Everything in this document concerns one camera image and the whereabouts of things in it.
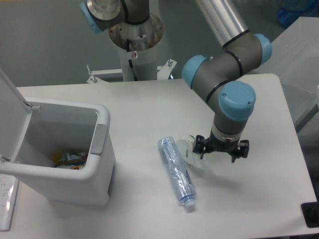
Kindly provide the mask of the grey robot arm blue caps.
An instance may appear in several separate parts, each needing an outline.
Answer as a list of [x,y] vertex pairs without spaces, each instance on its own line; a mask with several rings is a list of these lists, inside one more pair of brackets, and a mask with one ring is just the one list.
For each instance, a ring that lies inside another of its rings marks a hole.
[[[239,79],[267,62],[272,46],[264,35],[250,32],[232,1],[198,0],[196,4],[223,52],[212,59],[193,56],[182,69],[182,78],[215,114],[209,137],[196,136],[192,151],[199,156],[224,152],[232,160],[246,158],[249,141],[242,140],[241,134],[256,94]],[[161,41],[164,29],[147,0],[85,0],[80,8],[91,29],[108,31],[119,49],[124,81],[157,78],[150,50]]]

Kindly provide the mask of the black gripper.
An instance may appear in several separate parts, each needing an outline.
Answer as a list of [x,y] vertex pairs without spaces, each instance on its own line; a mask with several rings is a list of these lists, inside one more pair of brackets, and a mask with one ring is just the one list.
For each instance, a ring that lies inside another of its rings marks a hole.
[[234,163],[236,159],[247,158],[249,154],[249,140],[238,141],[219,140],[212,132],[208,139],[202,135],[197,135],[193,142],[192,152],[199,155],[200,159],[203,159],[204,154],[208,152],[229,152],[231,162]]

